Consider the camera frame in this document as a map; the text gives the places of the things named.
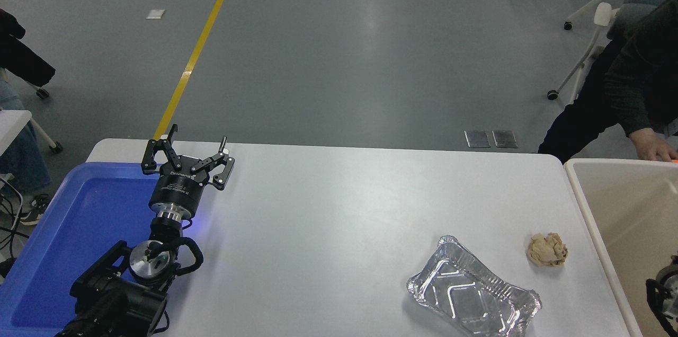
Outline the person's hand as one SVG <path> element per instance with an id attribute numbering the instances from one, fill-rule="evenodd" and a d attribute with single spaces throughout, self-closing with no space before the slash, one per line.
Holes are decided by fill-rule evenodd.
<path id="1" fill-rule="evenodd" d="M 673 162 L 677 160 L 676 149 L 658 137 L 652 128 L 642 128 L 630 132 L 629 139 L 634 145 L 640 160 L 656 162 Z"/>

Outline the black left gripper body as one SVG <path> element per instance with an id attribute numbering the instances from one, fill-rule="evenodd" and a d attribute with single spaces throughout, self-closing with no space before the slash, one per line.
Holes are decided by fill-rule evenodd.
<path id="1" fill-rule="evenodd" d="M 196 213 L 209 181 L 205 170 L 191 172 L 191 167 L 198 162 L 198 158 L 180 156 L 180 170 L 176 171 L 171 162 L 160 166 L 160 177 L 149 201 L 150 209 L 158 212 L 161 204 L 174 204 L 189 213 Z"/>

